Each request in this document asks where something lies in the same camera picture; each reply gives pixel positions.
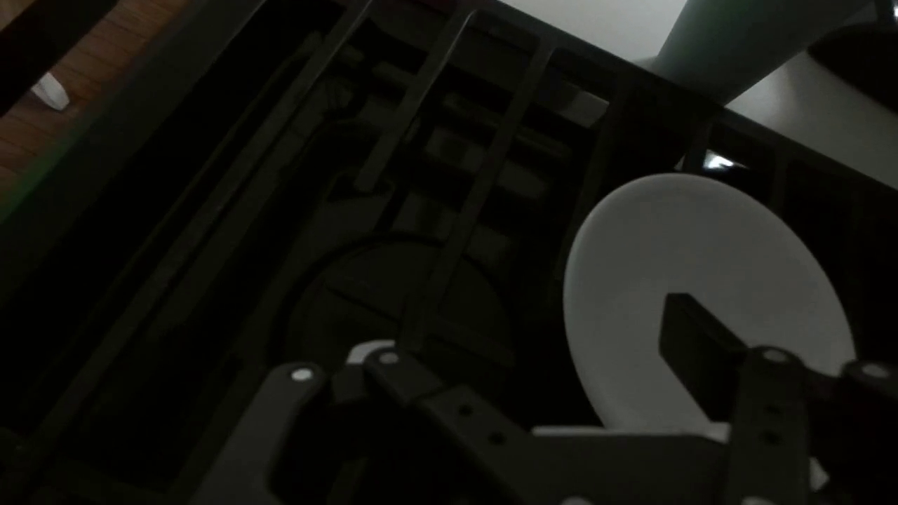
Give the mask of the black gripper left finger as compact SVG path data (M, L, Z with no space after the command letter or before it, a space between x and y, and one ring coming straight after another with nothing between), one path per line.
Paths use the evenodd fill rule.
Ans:
M192 505L561 505L561 460L399 348L255 388Z

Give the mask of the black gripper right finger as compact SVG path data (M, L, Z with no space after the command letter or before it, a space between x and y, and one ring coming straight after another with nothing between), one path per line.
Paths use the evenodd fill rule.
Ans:
M747 345L695 298L663 303L659 354L684 389L723 414L722 505L895 505L898 373L850 359L834 376L796 354Z

